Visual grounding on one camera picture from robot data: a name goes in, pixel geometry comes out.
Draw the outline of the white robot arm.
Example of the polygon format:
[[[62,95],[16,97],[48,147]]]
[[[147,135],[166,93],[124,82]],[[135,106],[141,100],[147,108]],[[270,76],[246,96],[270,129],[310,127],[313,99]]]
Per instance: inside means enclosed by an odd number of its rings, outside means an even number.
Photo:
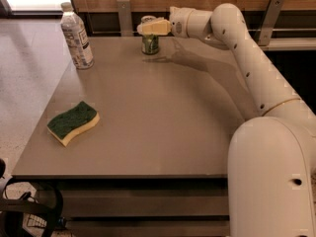
[[[229,3],[213,11],[173,7],[169,18],[137,30],[228,48],[246,81],[259,114],[229,145],[230,237],[316,237],[316,117],[251,38],[241,11]]]

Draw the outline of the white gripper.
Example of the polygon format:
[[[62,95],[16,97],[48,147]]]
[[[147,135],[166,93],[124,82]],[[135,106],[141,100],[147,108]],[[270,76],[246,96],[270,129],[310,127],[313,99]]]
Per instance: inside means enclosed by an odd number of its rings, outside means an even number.
[[[170,8],[169,21],[164,18],[156,18],[137,26],[137,32],[143,36],[166,36],[171,32],[177,38],[186,39],[188,34],[188,21],[193,8]]]

